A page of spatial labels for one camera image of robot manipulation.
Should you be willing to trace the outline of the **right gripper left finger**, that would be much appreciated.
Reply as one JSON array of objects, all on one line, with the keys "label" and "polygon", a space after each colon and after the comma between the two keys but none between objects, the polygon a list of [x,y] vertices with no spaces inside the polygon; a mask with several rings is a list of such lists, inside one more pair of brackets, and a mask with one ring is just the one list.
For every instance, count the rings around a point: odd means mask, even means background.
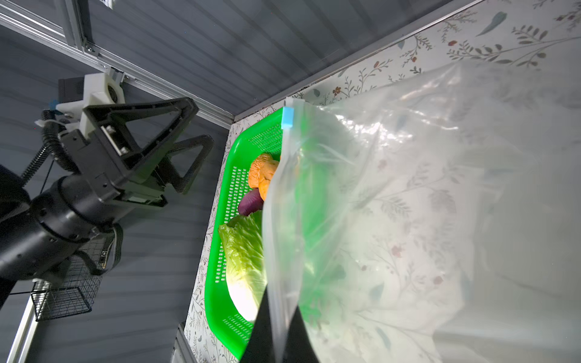
[{"label": "right gripper left finger", "polygon": [[275,353],[272,342],[272,325],[269,310],[268,290],[265,290],[251,338],[248,341],[240,363],[274,363]]}]

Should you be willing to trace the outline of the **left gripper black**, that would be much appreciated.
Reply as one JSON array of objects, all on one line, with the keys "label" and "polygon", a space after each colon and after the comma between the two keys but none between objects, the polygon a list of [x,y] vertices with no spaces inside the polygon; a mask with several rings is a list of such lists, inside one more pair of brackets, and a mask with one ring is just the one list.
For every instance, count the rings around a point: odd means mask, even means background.
[{"label": "left gripper black", "polygon": [[87,107],[96,129],[63,134],[77,171],[59,181],[60,190],[81,209],[160,209],[166,185],[187,195],[214,146],[209,135],[175,143],[198,111],[191,98]]}]

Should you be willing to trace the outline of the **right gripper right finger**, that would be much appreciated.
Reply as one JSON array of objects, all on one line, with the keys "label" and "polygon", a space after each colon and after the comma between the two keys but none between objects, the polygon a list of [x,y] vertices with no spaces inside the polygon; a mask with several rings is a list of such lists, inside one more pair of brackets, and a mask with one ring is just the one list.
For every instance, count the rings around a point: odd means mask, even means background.
[{"label": "right gripper right finger", "polygon": [[284,363],[319,363],[310,343],[300,308],[297,307],[290,321],[283,354]]}]

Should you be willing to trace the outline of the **green plastic basket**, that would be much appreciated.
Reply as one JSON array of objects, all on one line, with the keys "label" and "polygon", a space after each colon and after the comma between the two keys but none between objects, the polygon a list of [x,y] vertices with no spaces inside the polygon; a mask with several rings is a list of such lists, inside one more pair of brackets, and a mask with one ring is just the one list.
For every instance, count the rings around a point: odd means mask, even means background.
[{"label": "green plastic basket", "polygon": [[308,325],[336,207],[319,107],[284,107],[244,131],[229,154],[205,285],[207,322],[242,362],[320,362]]}]

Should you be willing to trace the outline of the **clear zip top bag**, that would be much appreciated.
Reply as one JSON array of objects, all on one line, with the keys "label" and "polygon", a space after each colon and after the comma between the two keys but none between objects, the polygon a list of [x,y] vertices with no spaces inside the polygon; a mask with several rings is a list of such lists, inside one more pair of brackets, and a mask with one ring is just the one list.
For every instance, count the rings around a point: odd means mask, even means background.
[{"label": "clear zip top bag", "polygon": [[320,362],[580,360],[580,80],[471,61],[315,106]]}]

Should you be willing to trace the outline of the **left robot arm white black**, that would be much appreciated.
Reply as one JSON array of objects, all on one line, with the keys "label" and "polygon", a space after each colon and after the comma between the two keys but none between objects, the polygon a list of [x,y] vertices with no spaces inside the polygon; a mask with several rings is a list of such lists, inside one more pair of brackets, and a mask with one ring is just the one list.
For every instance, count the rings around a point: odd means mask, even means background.
[{"label": "left robot arm white black", "polygon": [[48,122],[70,175],[35,198],[22,178],[1,170],[1,298],[18,281],[44,278],[95,237],[118,237],[118,222],[135,209],[167,205],[167,186],[184,195],[213,147],[202,135],[180,136],[198,113],[191,98],[83,109],[93,130],[65,135]]}]

